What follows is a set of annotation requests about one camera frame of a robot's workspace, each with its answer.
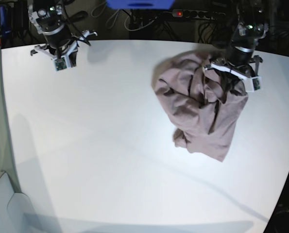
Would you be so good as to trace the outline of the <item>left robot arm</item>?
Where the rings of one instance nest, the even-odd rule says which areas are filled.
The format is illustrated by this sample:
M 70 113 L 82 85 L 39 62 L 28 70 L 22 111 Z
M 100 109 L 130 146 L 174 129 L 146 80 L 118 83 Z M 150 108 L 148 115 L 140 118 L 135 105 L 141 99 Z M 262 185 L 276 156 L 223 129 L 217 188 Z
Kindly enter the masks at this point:
M 237 3 L 236 26 L 224 55 L 203 67 L 203 71 L 217 70 L 230 73 L 241 80 L 255 77 L 263 60 L 253 53 L 258 41 L 266 37 L 269 30 L 268 4 L 265 0 L 240 0 Z

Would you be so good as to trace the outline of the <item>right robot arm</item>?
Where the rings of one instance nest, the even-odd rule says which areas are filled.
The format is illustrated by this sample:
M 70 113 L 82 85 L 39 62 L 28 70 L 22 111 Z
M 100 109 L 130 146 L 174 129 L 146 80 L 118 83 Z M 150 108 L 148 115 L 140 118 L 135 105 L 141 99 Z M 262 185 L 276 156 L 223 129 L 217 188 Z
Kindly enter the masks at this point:
M 69 16 L 66 6 L 72 4 L 71 0 L 35 0 L 28 6 L 29 21 L 35 26 L 37 32 L 44 36 L 45 45 L 36 45 L 30 55 L 43 54 L 48 56 L 54 65 L 55 71 L 76 67 L 76 57 L 79 43 L 90 45 L 88 37 L 97 35 L 96 31 L 80 31 L 76 22 L 88 17 L 86 11 L 79 11 Z M 151 2 L 149 8 L 145 3 L 132 2 L 128 9 L 117 9 L 110 17 L 116 22 L 119 14 L 127 15 L 124 28 L 130 39 L 151 39 L 160 28 L 168 32 L 171 38 L 179 40 L 169 22 L 188 22 L 200 20 L 205 23 L 223 23 L 226 15 L 222 12 L 197 10 L 164 10 L 154 9 Z

